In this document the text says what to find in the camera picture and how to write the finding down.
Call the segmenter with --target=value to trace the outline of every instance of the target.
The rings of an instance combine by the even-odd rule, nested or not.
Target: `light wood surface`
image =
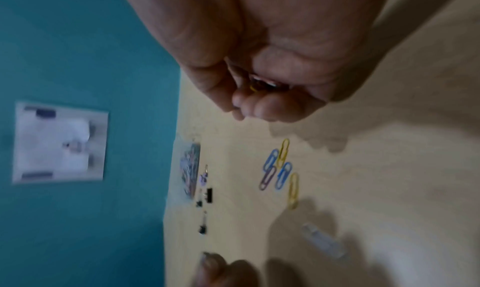
[[[312,287],[480,286],[479,21],[479,0],[389,0],[357,61],[357,72],[379,62],[365,85],[294,124],[236,122],[182,75],[177,133],[201,142],[214,201],[202,236],[202,211],[170,183],[166,285],[188,286],[207,251],[249,260],[268,287],[288,287],[287,275]],[[293,211],[287,186],[258,189],[284,138],[300,175]],[[306,222],[349,259],[315,250]]]

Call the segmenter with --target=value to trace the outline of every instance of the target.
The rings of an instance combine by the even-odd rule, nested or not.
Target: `purple paper clip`
[[[261,179],[261,182],[260,184],[258,185],[258,188],[263,191],[265,189],[267,189],[270,181],[272,180],[272,178],[274,177],[275,173],[277,172],[277,167],[275,166],[271,166],[270,168],[268,168],[268,170],[265,172],[265,175],[263,176],[263,178]]]
[[[275,165],[275,162],[279,158],[279,150],[278,149],[273,149],[266,159],[265,164],[263,164],[263,172],[267,172],[267,170]]]
[[[280,190],[284,187],[285,181],[290,175],[290,172],[292,172],[292,169],[294,166],[292,165],[291,162],[286,162],[283,167],[281,168],[280,172],[277,175],[277,180],[275,183],[275,189]]]

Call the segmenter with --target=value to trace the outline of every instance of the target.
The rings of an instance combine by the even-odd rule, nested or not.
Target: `blue wall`
[[[0,286],[162,286],[179,67],[125,0],[0,0]],[[15,101],[110,112],[103,182],[11,184]]]

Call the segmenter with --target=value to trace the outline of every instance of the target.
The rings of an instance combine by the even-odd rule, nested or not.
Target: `palm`
[[[128,1],[193,83],[220,108],[238,107],[238,119],[286,122],[300,120],[328,102],[339,73],[384,2]],[[248,73],[291,89],[253,93],[244,85]]]

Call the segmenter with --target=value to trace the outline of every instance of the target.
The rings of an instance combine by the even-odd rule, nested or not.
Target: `pile of paper clips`
[[[270,181],[273,179],[274,175],[279,170],[276,176],[275,189],[281,190],[284,187],[285,181],[290,176],[290,187],[288,189],[288,208],[295,209],[299,203],[299,181],[300,176],[298,173],[292,173],[293,165],[291,162],[286,162],[287,155],[289,154],[290,140],[285,138],[281,143],[280,150],[273,149],[268,158],[266,159],[265,164],[263,165],[263,171],[265,175],[261,179],[258,188],[261,191],[267,189],[270,184]]]

